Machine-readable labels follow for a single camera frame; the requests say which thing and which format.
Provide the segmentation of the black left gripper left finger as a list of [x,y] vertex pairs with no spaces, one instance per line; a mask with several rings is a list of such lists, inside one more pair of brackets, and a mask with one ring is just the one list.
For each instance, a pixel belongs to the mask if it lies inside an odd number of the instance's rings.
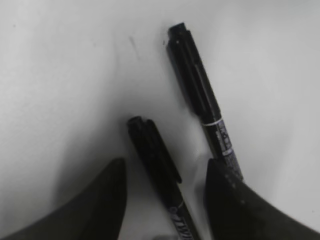
[[6,240],[117,240],[128,198],[124,158],[115,158],[76,197]]

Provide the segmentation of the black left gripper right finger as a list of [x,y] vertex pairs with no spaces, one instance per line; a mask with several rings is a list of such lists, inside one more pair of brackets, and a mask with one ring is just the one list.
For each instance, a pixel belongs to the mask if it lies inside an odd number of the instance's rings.
[[215,240],[320,238],[319,232],[275,208],[216,159],[207,164],[204,196]]

